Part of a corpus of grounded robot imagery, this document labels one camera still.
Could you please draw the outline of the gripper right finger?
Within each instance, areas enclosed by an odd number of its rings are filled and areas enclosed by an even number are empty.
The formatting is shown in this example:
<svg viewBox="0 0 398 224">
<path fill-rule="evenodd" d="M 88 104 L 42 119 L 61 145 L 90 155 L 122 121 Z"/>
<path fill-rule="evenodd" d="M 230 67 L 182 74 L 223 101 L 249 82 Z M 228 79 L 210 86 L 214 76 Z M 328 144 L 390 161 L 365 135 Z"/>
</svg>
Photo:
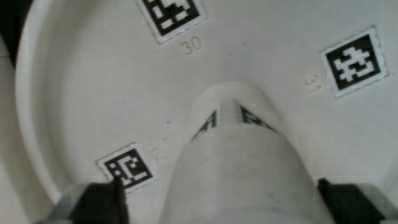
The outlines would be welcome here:
<svg viewBox="0 0 398 224">
<path fill-rule="evenodd" d="M 398 222 L 398 207 L 372 185 L 319 180 L 319 192 L 337 224 Z"/>
</svg>

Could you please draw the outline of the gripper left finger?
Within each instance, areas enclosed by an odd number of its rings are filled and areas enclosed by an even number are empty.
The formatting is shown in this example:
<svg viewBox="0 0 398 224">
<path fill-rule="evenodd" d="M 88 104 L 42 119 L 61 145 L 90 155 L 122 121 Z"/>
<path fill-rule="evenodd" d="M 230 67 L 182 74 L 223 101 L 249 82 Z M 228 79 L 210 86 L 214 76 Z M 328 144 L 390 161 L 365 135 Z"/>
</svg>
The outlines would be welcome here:
<svg viewBox="0 0 398 224">
<path fill-rule="evenodd" d="M 52 220 L 61 224 L 130 224 L 122 184 L 113 182 L 81 185 L 59 201 Z"/>
</svg>

